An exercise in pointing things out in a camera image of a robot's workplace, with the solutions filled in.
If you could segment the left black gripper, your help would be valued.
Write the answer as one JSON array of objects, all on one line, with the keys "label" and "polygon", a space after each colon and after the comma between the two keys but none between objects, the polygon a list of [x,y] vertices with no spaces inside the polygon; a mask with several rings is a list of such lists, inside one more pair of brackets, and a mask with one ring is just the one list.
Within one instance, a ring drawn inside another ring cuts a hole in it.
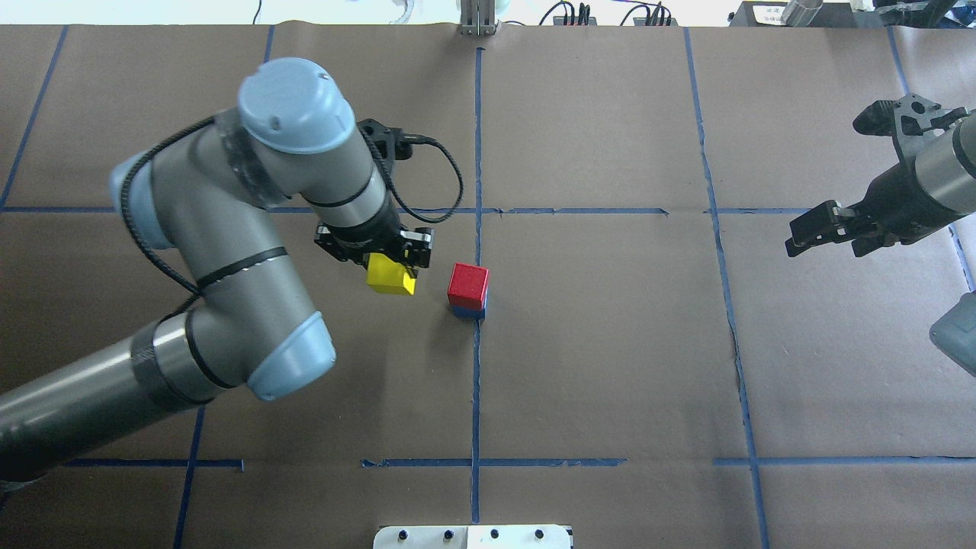
[{"label": "left black gripper", "polygon": [[355,228],[338,228],[320,222],[314,242],[335,260],[366,267],[368,255],[381,254],[411,270],[430,266],[435,230],[408,229],[400,221],[363,223]]}]

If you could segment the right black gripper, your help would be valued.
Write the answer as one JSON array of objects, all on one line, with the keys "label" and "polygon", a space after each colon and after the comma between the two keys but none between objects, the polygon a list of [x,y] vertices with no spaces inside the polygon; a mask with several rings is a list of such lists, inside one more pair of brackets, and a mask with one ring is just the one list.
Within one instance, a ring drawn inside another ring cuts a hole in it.
[{"label": "right black gripper", "polygon": [[954,211],[934,201],[913,171],[898,164],[876,177],[850,208],[824,201],[791,220],[785,253],[795,258],[814,247],[852,240],[860,258],[896,243],[910,246],[952,222]]}]

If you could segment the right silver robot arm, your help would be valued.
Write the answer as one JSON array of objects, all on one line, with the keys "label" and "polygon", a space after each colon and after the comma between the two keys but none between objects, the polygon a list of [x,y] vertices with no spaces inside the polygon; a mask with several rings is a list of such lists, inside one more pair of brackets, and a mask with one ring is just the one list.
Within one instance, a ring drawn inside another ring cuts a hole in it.
[{"label": "right silver robot arm", "polygon": [[958,237],[958,223],[974,215],[974,121],[965,109],[924,123],[917,133],[893,124],[901,158],[849,206],[824,201],[790,222],[785,253],[850,243],[857,257],[882,248],[913,246],[948,233],[966,292],[929,328],[929,340],[974,375],[974,261]]}]

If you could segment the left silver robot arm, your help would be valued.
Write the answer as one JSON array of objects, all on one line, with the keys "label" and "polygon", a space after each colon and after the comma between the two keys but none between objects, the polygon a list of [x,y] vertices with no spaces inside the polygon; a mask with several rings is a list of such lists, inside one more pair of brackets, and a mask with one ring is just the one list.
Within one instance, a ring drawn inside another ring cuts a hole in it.
[{"label": "left silver robot arm", "polygon": [[331,76],[279,58],[245,78],[234,108],[113,170],[117,212],[144,254],[180,253],[202,304],[2,396],[2,490],[247,386],[271,402],[327,372],[336,352],[271,219],[303,198],[315,243],[341,262],[427,268],[432,222],[408,229],[390,168],[415,137],[355,112]]}]

